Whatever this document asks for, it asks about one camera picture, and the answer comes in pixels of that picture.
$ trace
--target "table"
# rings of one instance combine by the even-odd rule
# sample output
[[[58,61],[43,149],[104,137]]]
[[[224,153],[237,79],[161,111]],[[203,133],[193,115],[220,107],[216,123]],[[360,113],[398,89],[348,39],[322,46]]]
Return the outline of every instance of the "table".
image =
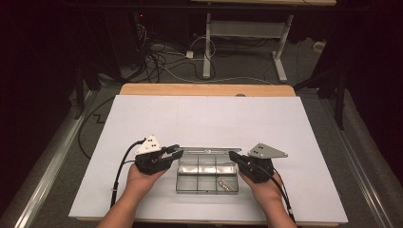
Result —
[[[334,6],[336,0],[192,0],[196,2],[212,3],[241,3],[241,4],[269,4],[269,5],[308,5]],[[294,15],[288,15],[285,23],[262,23],[240,21],[213,21],[211,13],[207,13],[205,32],[205,53],[203,59],[203,78],[210,78],[211,67],[211,36],[239,36],[257,38],[279,38],[278,50],[272,52],[273,61],[282,83],[287,82],[287,76],[281,63],[281,54],[287,41]]]
[[[240,94],[247,97],[235,97]],[[70,217],[105,215],[123,154],[151,133],[162,145],[237,147],[246,153],[256,143],[267,143],[285,151],[289,157],[273,163],[286,183],[297,225],[336,226],[348,221],[300,98],[287,85],[124,85]],[[174,162],[156,182],[139,206],[136,220],[265,223],[242,180],[237,195],[176,194],[176,168]],[[122,171],[118,197],[125,188],[127,169],[128,165]]]

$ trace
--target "small metal part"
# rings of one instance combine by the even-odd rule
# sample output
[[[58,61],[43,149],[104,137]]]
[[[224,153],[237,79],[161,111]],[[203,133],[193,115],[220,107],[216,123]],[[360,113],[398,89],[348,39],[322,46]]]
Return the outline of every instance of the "small metal part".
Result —
[[[223,178],[217,177],[217,183],[226,192],[235,192],[235,189],[227,181],[225,181]]]

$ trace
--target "electrical cord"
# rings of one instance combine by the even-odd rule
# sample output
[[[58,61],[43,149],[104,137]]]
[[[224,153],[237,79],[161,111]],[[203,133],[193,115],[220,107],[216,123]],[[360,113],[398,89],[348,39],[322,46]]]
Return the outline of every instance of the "electrical cord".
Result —
[[[144,141],[145,141],[145,139],[143,139],[143,140],[141,140],[141,141],[137,141],[137,142],[131,144],[131,145],[128,147],[127,151],[125,152],[125,155],[124,155],[124,157],[123,157],[123,159],[122,159],[122,162],[121,162],[121,164],[119,165],[119,169],[118,169],[118,173],[116,174],[115,182],[113,183],[112,199],[111,199],[111,201],[110,201],[110,207],[112,207],[112,206],[115,204],[115,202],[116,202],[116,196],[117,196],[117,194],[118,194],[118,186],[119,186],[119,177],[121,176],[121,172],[122,172],[123,166],[127,163],[125,159],[127,158],[128,153],[130,153],[131,149],[133,149],[134,146],[136,146],[136,145],[138,145],[138,144],[143,144]]]
[[[85,149],[83,148],[83,145],[81,143],[81,133],[83,131],[84,126],[86,125],[86,122],[89,120],[89,118],[103,105],[107,104],[110,101],[113,101],[115,99],[115,97],[111,97],[109,99],[107,99],[106,101],[102,102],[100,105],[98,105],[91,113],[89,113],[88,116],[86,116],[86,118],[84,119],[83,123],[81,124],[80,128],[78,129],[78,135],[77,135],[77,142],[78,142],[78,146],[80,147],[81,152],[83,153],[84,156],[86,156],[86,158],[88,158],[89,160],[91,159],[91,157],[87,154],[87,152],[85,151]]]

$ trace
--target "wooden board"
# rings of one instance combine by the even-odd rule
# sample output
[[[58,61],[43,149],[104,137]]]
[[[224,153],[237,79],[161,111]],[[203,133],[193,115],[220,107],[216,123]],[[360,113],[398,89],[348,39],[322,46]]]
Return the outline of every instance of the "wooden board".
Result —
[[[121,95],[295,97],[288,85],[126,84]]]

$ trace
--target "black cable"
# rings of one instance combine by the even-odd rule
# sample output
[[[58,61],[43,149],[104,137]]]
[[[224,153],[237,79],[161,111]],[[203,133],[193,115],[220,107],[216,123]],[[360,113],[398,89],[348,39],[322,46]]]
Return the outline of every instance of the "black cable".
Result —
[[[298,48],[297,48],[297,62],[296,62],[296,74],[297,74],[297,84],[299,83],[299,74],[298,74],[298,58],[299,58],[299,48],[301,47],[301,42],[299,41]]]
[[[83,145],[81,144],[81,132],[83,131],[84,125],[86,125],[86,122],[89,120],[89,118],[103,105],[105,105],[106,103],[113,101],[113,99],[115,99],[115,97],[111,97],[109,99],[107,99],[106,101],[102,102],[100,105],[98,105],[91,113],[89,113],[88,116],[86,116],[86,118],[84,119],[83,123],[81,124],[80,128],[78,129],[78,136],[77,136],[77,141],[78,141],[78,146],[80,147],[81,152],[84,154],[84,156],[86,156],[86,158],[88,158],[89,160],[91,159],[91,157],[86,153],[86,151],[83,148]]]
[[[131,151],[131,149],[133,149],[134,146],[136,146],[136,145],[138,145],[138,144],[143,144],[144,141],[145,141],[145,139],[143,139],[143,140],[141,140],[141,141],[137,141],[137,142],[131,144],[131,145],[128,147],[127,151],[125,152],[125,155],[124,155],[124,157],[123,157],[123,159],[122,159],[122,162],[121,162],[121,164],[119,165],[119,169],[118,169],[118,173],[116,174],[115,182],[113,183],[112,199],[111,199],[111,202],[110,202],[110,207],[112,207],[112,206],[115,204],[115,202],[116,202],[116,195],[118,194],[118,186],[119,186],[119,177],[121,176],[122,167],[123,167],[124,164],[126,163],[126,162],[125,162],[125,159],[127,158],[128,153]]]

